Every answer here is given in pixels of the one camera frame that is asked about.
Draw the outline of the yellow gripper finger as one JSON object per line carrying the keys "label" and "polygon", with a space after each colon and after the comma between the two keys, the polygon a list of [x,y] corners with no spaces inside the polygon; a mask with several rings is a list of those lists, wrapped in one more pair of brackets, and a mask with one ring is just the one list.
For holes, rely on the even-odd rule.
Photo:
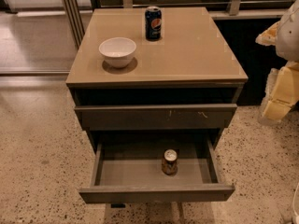
{"label": "yellow gripper finger", "polygon": [[265,86],[259,121],[281,122],[299,101],[299,63],[287,62],[279,70],[272,68]]}
{"label": "yellow gripper finger", "polygon": [[261,34],[259,34],[255,42],[262,46],[275,46],[279,22],[275,22]]}

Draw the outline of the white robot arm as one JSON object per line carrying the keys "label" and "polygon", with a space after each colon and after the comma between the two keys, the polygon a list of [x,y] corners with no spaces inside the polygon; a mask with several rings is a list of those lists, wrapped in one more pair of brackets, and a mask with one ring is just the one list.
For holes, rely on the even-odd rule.
{"label": "white robot arm", "polygon": [[255,42],[274,46],[276,55],[287,61],[279,70],[271,69],[260,106],[259,122],[274,125],[281,122],[299,101],[299,0],[280,21],[259,34]]}

